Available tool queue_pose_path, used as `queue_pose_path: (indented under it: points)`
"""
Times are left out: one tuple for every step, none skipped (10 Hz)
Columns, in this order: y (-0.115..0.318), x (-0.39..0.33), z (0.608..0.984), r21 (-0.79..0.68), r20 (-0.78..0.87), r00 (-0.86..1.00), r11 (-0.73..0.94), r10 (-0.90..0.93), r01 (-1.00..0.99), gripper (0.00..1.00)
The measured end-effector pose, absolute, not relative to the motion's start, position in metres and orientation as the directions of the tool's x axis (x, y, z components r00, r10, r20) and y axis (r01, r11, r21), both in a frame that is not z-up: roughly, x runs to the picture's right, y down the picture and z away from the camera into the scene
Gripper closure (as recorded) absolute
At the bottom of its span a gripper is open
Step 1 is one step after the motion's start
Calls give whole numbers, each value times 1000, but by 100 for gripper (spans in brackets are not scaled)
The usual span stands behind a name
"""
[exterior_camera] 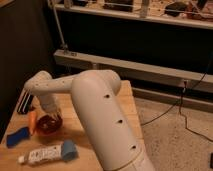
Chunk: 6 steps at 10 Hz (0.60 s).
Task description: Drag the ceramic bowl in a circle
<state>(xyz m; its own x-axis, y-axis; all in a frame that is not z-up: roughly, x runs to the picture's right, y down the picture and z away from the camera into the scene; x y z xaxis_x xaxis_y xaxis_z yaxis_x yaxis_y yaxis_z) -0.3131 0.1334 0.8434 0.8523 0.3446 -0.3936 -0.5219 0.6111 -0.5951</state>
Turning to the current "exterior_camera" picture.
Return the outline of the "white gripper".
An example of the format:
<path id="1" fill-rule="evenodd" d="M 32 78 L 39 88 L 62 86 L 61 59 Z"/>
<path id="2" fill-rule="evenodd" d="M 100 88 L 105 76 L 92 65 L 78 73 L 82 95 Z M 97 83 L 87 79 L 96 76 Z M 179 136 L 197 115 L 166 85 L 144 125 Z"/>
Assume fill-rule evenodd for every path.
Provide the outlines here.
<path id="1" fill-rule="evenodd" d="M 50 117 L 58 120 L 61 117 L 61 109 L 57 97 L 54 94 L 41 95 L 39 102 L 43 111 Z"/>

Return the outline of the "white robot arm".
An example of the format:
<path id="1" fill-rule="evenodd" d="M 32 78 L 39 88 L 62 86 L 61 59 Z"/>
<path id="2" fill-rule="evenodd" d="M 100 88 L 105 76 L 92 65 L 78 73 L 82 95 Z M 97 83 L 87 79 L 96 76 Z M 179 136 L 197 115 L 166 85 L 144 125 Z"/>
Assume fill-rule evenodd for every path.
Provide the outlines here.
<path id="1" fill-rule="evenodd" d="M 104 171 L 156 171 L 116 99 L 120 88 L 121 79 L 113 70 L 87 70 L 56 79 L 40 71 L 24 85 L 48 114 L 59 111 L 58 93 L 71 96 L 74 110 Z"/>

